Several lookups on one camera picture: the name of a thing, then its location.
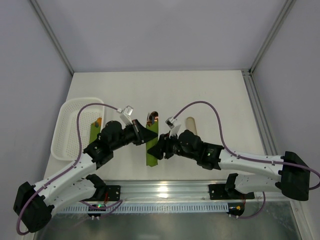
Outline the copper fork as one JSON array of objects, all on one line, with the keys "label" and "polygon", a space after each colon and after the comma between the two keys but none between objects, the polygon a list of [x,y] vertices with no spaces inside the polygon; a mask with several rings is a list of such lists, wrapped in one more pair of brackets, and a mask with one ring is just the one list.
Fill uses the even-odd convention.
[{"label": "copper fork", "polygon": [[147,114],[146,124],[147,124],[148,126],[151,126],[151,125],[152,125],[152,113],[151,113],[151,112],[149,112],[149,113]]}]

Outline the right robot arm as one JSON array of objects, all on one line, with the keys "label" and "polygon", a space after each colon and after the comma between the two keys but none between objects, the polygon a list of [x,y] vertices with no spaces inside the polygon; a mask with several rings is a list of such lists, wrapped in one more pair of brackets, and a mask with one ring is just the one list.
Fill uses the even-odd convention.
[{"label": "right robot arm", "polygon": [[206,170],[232,170],[225,191],[233,199],[251,192],[280,192],[285,197],[309,199],[310,170],[294,152],[284,155],[244,155],[223,146],[204,142],[189,130],[180,135],[161,134],[147,153],[158,160],[173,155],[196,161]]}]

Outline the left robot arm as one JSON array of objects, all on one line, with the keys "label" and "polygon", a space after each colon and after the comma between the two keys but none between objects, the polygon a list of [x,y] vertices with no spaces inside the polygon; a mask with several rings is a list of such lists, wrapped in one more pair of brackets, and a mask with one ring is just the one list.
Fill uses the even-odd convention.
[{"label": "left robot arm", "polygon": [[74,203],[102,195],[100,181],[94,172],[114,157],[114,151],[126,145],[145,144],[158,137],[134,119],[122,127],[118,121],[109,121],[96,140],[90,143],[77,159],[66,167],[37,183],[24,182],[18,187],[13,210],[18,216],[16,231],[23,223],[27,233],[44,228],[59,208],[67,202]]}]

